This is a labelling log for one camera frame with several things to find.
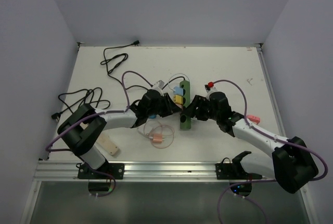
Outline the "cream power strip red sockets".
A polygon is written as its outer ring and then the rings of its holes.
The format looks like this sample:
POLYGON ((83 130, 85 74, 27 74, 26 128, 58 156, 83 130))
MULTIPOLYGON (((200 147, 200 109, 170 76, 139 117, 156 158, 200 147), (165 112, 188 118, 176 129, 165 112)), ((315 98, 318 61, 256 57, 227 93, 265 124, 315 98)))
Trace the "cream power strip red sockets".
POLYGON ((111 140, 108 134, 103 131, 92 130, 88 131, 89 140, 94 139, 94 146, 104 155, 112 158, 117 158, 120 155, 120 148, 111 140))

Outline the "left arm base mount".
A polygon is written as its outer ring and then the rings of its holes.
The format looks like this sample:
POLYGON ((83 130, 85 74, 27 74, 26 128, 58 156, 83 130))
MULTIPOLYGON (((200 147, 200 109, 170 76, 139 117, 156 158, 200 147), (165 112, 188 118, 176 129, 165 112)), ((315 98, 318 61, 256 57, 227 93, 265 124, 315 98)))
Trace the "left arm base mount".
POLYGON ((79 170, 78 179, 110 179, 112 176, 116 180, 122 180, 125 172, 124 163, 104 163, 94 171, 86 163, 78 163, 76 167, 79 170))

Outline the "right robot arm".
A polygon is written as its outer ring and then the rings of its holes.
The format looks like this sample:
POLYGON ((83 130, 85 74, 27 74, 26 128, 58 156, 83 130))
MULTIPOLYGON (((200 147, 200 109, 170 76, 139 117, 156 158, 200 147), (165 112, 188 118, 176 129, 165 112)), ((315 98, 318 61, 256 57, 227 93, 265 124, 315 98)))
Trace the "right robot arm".
POLYGON ((196 95, 183 113, 202 121, 214 120, 224 133, 246 141, 264 153, 244 151, 230 164, 218 164, 220 170, 228 170, 236 178, 250 174, 266 176, 276 180, 288 193, 296 193, 318 175, 318 167, 302 139, 273 136, 262 128, 255 131, 244 115, 231 109, 223 92, 213 92, 208 97, 196 95))

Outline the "pink charger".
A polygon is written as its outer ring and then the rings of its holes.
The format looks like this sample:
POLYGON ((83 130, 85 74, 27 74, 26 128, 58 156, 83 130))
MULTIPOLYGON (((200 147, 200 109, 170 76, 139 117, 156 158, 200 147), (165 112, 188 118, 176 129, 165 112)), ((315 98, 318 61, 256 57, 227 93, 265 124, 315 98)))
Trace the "pink charger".
POLYGON ((256 125, 258 125, 261 122, 261 118, 254 115, 247 115, 247 119, 255 123, 256 125))

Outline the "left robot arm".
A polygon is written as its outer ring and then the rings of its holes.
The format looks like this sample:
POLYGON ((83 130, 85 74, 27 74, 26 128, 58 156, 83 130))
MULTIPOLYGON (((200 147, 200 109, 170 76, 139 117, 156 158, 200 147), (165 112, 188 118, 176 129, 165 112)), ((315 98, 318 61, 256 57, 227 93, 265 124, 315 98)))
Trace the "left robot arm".
POLYGON ((69 150, 87 164, 90 173, 100 179, 108 172, 107 160, 95 146, 103 131, 137 128, 152 115, 164 118, 181 111, 167 93, 150 89, 124 110, 99 110, 84 104, 60 125, 57 133, 69 150))

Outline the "white usb charger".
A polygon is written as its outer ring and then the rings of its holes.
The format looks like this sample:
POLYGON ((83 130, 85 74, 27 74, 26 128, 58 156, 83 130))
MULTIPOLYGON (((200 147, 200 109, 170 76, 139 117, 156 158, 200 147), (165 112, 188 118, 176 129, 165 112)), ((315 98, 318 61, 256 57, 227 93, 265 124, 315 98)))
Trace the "white usb charger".
POLYGON ((146 134, 144 133, 143 130, 141 130, 140 128, 137 128, 137 132, 142 135, 142 136, 146 136, 146 134))

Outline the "front aluminium rail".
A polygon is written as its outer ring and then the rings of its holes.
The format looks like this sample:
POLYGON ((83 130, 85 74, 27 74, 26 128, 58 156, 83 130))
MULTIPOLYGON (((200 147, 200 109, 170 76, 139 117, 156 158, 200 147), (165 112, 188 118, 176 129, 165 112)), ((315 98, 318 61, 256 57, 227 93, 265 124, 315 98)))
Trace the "front aluminium rail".
MULTIPOLYGON (((81 161, 55 161, 42 160, 38 162, 33 179, 35 181, 95 181, 102 182, 106 179, 90 180, 78 179, 76 164, 81 161)), ((125 182, 214 182, 218 180, 215 173, 215 161, 202 162, 154 162, 154 161, 114 161, 110 163, 124 163, 125 182)), ((252 173, 262 175, 268 180, 274 174, 272 171, 265 175, 264 172, 255 170, 252 173)), ((221 181, 246 181, 246 180, 221 180, 221 181)))

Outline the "yellow usb charger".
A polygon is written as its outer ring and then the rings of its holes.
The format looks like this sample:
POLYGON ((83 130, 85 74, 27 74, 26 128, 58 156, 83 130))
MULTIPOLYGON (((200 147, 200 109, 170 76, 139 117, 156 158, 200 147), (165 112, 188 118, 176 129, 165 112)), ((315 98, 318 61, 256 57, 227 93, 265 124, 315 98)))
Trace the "yellow usb charger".
POLYGON ((183 105, 183 97, 179 95, 174 95, 173 102, 178 105, 183 105))

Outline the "salmon usb charger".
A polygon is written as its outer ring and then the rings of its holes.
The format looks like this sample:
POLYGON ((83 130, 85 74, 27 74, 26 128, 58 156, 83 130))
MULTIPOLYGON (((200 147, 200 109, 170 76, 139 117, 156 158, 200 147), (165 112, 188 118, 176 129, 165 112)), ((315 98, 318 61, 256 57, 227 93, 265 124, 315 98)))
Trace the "salmon usb charger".
POLYGON ((164 141, 164 137, 161 133, 154 133, 151 137, 153 144, 161 144, 164 141))

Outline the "light blue usb charger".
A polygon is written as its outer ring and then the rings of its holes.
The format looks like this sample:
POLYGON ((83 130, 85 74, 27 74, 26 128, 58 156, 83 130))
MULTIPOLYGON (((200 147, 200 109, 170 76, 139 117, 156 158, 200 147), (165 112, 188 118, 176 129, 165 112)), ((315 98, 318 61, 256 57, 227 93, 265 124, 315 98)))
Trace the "light blue usb charger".
POLYGON ((184 90, 182 88, 180 88, 179 86, 175 86, 173 88, 173 94, 183 96, 184 95, 184 90))

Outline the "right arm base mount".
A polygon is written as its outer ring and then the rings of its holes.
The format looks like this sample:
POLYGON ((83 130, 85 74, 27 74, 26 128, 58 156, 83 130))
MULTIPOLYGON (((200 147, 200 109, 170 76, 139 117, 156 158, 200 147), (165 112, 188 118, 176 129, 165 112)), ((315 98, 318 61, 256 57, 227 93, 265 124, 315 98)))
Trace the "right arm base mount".
POLYGON ((218 180, 261 180, 262 175, 247 173, 241 166, 241 161, 250 155, 250 151, 244 151, 232 160, 225 157, 220 163, 215 164, 215 173, 218 180))

